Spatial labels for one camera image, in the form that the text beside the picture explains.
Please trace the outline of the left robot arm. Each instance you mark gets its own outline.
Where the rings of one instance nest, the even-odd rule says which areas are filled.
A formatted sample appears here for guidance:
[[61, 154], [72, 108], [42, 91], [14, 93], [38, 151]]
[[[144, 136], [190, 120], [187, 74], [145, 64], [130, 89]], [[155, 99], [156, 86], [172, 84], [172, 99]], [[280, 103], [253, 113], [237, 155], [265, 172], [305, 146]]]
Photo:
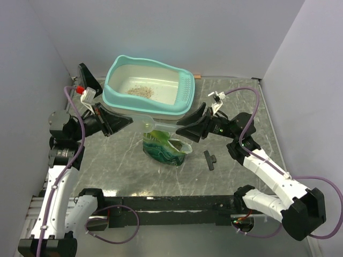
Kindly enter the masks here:
[[107, 110], [101, 103], [83, 116], [71, 116], [66, 110], [49, 116], [50, 151], [47, 187], [41, 210], [29, 238], [21, 239], [22, 256], [75, 256], [77, 238], [88, 218], [105, 211], [101, 189], [84, 189], [70, 213], [69, 197], [77, 181], [84, 154], [85, 138], [103, 132], [110, 136], [133, 122], [133, 119]]

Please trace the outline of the green litter bag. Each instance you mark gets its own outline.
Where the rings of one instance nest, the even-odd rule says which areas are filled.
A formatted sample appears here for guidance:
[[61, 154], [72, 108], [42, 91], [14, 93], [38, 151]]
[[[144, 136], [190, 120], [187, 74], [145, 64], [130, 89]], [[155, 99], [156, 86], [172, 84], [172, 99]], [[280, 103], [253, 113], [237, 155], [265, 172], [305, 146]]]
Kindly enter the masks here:
[[153, 130], [143, 134], [143, 152], [162, 164], [180, 166], [192, 151], [190, 144], [172, 138], [169, 132]]

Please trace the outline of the black bag clip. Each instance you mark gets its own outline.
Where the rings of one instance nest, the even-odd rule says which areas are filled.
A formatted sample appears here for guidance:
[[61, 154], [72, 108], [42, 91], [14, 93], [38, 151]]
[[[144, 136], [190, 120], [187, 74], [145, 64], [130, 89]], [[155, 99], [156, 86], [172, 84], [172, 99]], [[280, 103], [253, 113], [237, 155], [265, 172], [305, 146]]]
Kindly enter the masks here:
[[216, 156], [215, 155], [211, 155], [208, 150], [204, 151], [204, 156], [206, 158], [208, 169], [210, 171], [213, 171], [214, 170], [214, 165], [213, 164], [217, 162]]

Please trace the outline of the clear plastic scoop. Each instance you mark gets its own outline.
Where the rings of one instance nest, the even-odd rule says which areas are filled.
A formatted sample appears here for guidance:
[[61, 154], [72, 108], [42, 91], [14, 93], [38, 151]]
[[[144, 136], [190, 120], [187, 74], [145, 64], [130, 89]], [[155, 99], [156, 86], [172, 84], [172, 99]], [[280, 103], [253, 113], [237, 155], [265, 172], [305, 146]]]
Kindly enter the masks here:
[[148, 115], [129, 115], [132, 118], [132, 123], [129, 128], [136, 132], [150, 133], [154, 130], [174, 133], [182, 128], [182, 125], [163, 123], [155, 121]]

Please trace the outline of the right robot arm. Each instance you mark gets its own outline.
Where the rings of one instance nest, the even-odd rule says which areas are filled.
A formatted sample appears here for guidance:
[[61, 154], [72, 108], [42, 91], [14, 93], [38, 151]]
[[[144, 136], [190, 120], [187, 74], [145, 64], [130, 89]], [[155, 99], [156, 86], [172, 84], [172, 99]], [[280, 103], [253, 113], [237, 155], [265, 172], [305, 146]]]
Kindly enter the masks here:
[[194, 113], [177, 122], [176, 133], [194, 142], [210, 133], [231, 138], [232, 142], [227, 144], [231, 158], [253, 172], [275, 194], [267, 195], [250, 185], [240, 187], [235, 192], [236, 211], [259, 211], [279, 221], [293, 239], [302, 241], [326, 222], [324, 194], [301, 184], [268, 157], [252, 138], [256, 129], [251, 117], [241, 112], [229, 119], [202, 103]]

